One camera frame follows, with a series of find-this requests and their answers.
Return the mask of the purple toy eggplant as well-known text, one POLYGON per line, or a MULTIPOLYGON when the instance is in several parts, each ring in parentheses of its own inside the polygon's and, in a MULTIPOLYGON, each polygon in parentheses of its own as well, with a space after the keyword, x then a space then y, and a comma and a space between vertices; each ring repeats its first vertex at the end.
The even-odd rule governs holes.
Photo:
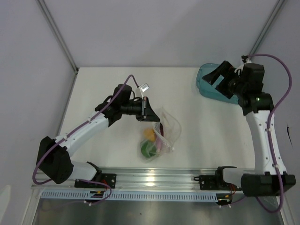
MULTIPOLYGON (((162 124, 162 123, 159 124, 159 132, 160 132, 160 135, 161 135, 162 137, 164 137, 164 127, 163 127, 163 124, 162 124)), ((159 153, 161 152, 162 146, 163 146, 163 140, 162 140, 162 138, 156 136, 156 148, 157 148, 157 154, 159 154, 159 153)))

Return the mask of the yellow toy pepper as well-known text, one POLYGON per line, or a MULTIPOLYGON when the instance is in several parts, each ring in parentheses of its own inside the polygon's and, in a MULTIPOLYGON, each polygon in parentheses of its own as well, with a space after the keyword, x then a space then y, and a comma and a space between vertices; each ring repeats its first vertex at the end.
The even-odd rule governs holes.
POLYGON ((152 129, 152 128, 150 128, 150 127, 144 129, 144 131, 143 131, 143 136, 144 136, 148 141, 151 141, 151 142, 155 142, 155 141, 156 141, 156 138, 157 138, 154 129, 152 129))

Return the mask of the green toy pepper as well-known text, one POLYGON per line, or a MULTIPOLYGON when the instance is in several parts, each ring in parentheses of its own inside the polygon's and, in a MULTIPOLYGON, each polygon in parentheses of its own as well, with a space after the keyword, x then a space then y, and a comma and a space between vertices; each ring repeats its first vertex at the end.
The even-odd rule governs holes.
POLYGON ((140 143, 140 151, 145 158, 152 158, 157 154, 157 148, 150 140, 144 140, 140 143))

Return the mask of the clear zip top bag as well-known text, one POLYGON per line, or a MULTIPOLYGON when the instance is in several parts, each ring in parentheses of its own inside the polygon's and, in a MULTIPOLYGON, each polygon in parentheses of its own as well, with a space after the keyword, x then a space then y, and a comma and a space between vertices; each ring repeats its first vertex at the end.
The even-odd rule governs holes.
POLYGON ((139 141, 138 141, 138 145, 137 145, 137 153, 138 153, 138 157, 144 161, 144 162, 150 162, 153 160, 156 160, 157 158, 172 153, 174 151, 174 145, 177 142, 177 140, 179 139, 180 135, 181 135, 181 125, 179 123, 179 121, 173 116, 171 115, 167 110, 165 110, 164 108, 158 108, 156 109, 156 113, 160 118, 160 122, 150 122, 150 123, 145 123, 140 131, 140 137, 139 137, 139 141), (163 127, 164 127, 164 137, 162 137, 160 135, 159 132, 159 124, 162 123, 163 127), (152 157, 152 158, 145 158, 140 151, 140 143, 144 140, 147 140, 144 136, 143 136, 143 131, 146 128, 152 128, 155 131, 155 134, 158 137, 161 137, 163 140, 163 146, 161 149, 161 152, 159 154, 156 154, 156 156, 152 157))

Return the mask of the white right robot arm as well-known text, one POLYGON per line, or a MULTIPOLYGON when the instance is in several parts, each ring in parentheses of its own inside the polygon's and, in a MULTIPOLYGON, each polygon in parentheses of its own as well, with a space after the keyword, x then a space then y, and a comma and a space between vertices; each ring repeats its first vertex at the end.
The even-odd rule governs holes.
POLYGON ((223 80, 216 90, 227 98, 236 95, 239 106, 249 125, 255 151, 255 171, 248 173, 237 167, 224 167, 214 177, 214 184, 225 189, 233 184, 242 189, 247 197, 279 196, 296 184, 296 178, 288 174, 280 158, 275 128, 274 110, 270 94, 262 91, 264 67, 246 63, 242 69, 223 61, 214 71, 223 80))

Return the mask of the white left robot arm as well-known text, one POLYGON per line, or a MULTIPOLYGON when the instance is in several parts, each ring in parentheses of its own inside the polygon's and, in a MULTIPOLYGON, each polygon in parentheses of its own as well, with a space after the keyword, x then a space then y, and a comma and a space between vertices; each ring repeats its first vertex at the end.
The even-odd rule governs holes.
POLYGON ((67 148, 75 168, 72 179, 85 176, 98 187, 102 176, 91 164, 117 168, 215 169, 238 164, 248 149, 246 128, 237 105, 203 97, 196 87, 195 67, 82 67, 57 140, 67 148), (166 110, 181 126, 181 134, 169 153, 152 159, 141 153, 143 131, 150 122, 125 115, 113 125, 103 115, 95 119, 95 107, 118 84, 148 84, 146 96, 156 113, 166 110))

